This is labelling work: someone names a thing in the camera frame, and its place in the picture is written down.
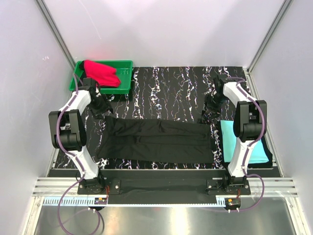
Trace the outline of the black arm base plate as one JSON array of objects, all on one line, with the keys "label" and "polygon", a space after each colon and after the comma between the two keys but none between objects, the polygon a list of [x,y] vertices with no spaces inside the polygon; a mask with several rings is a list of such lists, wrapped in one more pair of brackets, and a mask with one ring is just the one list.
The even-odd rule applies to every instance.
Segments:
[{"label": "black arm base plate", "polygon": [[83,180],[78,193],[112,195],[133,191],[207,193],[209,195],[251,195],[246,177],[232,179],[225,169],[101,170],[101,180]]}]

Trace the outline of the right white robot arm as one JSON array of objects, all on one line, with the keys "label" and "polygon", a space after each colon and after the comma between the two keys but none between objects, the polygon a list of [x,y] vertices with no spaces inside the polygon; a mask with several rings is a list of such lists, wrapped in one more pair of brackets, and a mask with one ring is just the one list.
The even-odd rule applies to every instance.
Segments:
[{"label": "right white robot arm", "polygon": [[214,90],[205,97],[200,121],[219,117],[222,104],[227,99],[236,107],[233,122],[236,145],[222,180],[224,192],[233,194],[245,186],[251,153],[266,133],[267,103],[253,98],[242,88],[243,78],[217,75],[213,81]]}]

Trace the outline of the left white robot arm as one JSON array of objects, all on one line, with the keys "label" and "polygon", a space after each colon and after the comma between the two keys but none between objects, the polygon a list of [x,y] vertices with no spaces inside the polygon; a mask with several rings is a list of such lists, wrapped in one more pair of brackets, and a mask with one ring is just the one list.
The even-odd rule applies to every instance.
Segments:
[{"label": "left white robot arm", "polygon": [[79,187],[100,194],[105,190],[106,182],[86,147],[87,134],[81,114],[89,108],[95,118],[103,119],[103,114],[112,113],[113,109],[94,79],[84,78],[81,86],[78,82],[75,86],[70,100],[60,110],[48,115],[52,145],[76,165],[80,172]]}]

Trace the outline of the black t shirt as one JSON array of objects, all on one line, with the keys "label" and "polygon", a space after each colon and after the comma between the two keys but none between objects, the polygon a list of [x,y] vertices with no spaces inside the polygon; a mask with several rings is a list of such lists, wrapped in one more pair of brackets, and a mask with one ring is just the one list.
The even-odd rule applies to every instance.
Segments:
[{"label": "black t shirt", "polygon": [[105,117],[97,158],[158,163],[211,164],[209,125],[163,119]]}]

